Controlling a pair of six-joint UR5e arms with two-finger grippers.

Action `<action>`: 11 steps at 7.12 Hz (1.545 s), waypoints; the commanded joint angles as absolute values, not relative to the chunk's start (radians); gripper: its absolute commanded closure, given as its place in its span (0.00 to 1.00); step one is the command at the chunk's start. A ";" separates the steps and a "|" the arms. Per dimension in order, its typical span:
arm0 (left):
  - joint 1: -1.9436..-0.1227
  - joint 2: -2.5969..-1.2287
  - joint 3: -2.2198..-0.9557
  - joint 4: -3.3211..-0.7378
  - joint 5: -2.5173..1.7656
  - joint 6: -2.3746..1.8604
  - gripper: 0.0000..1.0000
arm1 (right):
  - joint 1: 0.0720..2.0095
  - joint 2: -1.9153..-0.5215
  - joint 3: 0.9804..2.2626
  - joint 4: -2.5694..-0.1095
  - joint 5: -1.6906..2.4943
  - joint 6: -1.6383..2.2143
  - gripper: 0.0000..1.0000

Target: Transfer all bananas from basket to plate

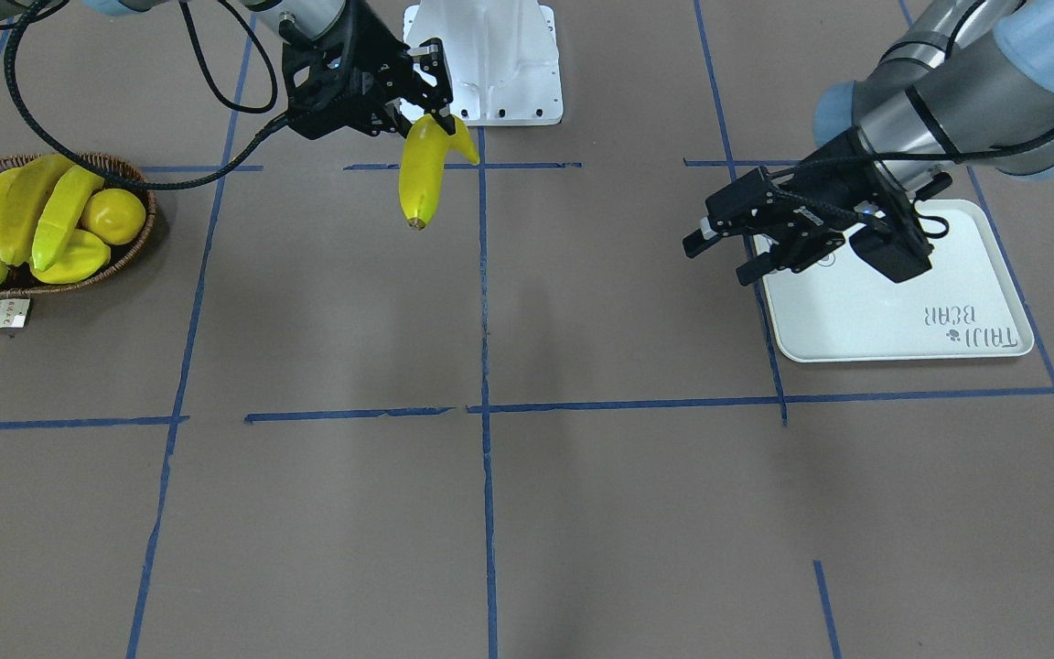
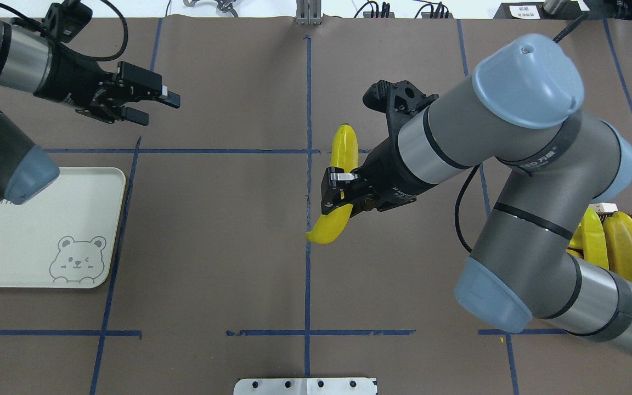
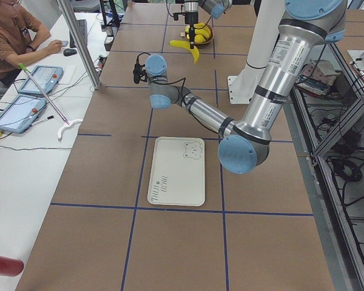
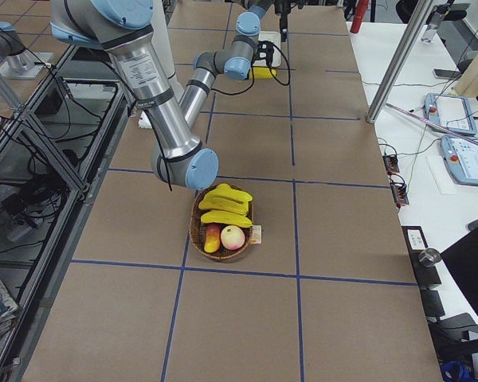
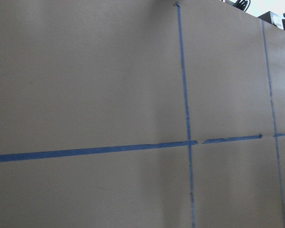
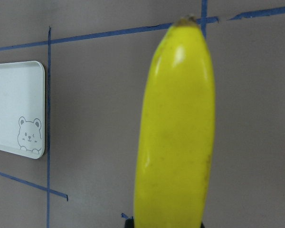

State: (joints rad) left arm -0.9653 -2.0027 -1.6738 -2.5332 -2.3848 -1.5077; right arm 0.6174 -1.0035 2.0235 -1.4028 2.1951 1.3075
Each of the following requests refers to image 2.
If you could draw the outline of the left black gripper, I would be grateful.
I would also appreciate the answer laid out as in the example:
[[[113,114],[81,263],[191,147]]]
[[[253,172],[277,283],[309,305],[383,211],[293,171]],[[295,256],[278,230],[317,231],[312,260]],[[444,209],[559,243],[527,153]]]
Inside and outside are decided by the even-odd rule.
[[[97,62],[51,47],[50,66],[35,97],[75,108],[76,113],[101,122],[132,122],[147,127],[147,112],[127,103],[157,101],[172,108],[181,97],[163,85],[161,75],[120,61],[115,72],[104,71]]]

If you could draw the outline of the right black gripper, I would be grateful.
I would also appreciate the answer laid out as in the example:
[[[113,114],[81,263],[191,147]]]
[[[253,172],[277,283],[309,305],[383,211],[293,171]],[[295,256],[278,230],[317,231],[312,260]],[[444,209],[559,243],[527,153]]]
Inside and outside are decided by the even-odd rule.
[[[349,183],[345,193],[324,193],[321,215],[329,215],[352,204],[351,215],[361,212],[386,212],[416,201],[421,181],[404,165],[401,155],[389,138],[376,146],[362,165],[352,173],[330,172],[330,183]]]

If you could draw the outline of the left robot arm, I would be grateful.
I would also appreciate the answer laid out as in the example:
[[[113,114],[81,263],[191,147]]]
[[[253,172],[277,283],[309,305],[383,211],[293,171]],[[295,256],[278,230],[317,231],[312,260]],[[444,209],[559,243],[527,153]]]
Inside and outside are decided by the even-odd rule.
[[[90,56],[67,46],[93,15],[80,1],[52,3],[41,21],[3,3],[0,8],[15,14],[10,22],[0,20],[0,87],[61,103],[103,123],[148,125],[148,113],[128,103],[156,101],[180,107],[180,95],[168,90],[161,75],[125,61],[113,72],[100,67],[125,52],[125,19],[120,49],[111,56]],[[25,204],[59,175],[59,167],[43,148],[0,109],[0,203]]]

